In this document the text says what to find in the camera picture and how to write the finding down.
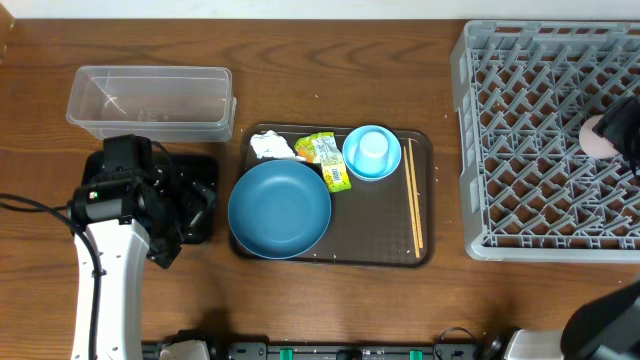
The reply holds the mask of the pale pink cup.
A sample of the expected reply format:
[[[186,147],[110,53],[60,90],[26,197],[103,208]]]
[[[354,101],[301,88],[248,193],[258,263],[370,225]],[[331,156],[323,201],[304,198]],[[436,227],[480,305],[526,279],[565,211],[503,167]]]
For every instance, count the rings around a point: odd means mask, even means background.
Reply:
[[[601,118],[602,115],[593,116],[582,125],[579,132],[579,144],[585,154],[596,159],[608,159],[615,157],[619,152],[611,142],[593,131]]]

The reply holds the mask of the dark blue plate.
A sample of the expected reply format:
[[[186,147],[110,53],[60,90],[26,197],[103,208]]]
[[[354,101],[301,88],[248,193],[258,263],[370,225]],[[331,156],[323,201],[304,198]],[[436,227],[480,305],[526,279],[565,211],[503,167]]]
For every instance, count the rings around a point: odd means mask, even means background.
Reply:
[[[327,231],[332,202],[310,166],[271,160],[244,173],[228,203],[231,233],[248,252],[288,259],[313,248]]]

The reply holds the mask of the light blue cup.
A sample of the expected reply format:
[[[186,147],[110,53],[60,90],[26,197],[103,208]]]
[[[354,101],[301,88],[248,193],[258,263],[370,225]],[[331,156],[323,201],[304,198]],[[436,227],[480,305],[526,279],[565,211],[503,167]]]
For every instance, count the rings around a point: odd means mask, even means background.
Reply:
[[[360,173],[374,176],[386,168],[388,148],[388,140],[383,133],[369,131],[358,143],[353,164]]]

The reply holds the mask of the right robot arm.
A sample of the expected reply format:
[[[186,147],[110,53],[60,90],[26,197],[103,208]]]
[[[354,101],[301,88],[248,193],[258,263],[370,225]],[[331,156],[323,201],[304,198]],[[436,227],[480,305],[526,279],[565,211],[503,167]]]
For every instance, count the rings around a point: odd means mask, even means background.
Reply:
[[[639,176],[639,98],[614,102],[582,125],[579,143],[596,159],[620,155]],[[517,330],[492,344],[486,359],[639,360],[639,285],[580,307],[562,331]]]

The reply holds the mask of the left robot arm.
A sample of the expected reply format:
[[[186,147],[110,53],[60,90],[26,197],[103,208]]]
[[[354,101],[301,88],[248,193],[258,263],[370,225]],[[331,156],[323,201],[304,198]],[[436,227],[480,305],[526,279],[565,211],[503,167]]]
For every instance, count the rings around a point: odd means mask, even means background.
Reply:
[[[85,163],[67,205],[79,264],[74,359],[212,359],[214,341],[181,330],[166,342],[141,337],[144,266],[169,268],[185,245],[213,232],[218,163],[170,154],[136,135],[104,140]]]

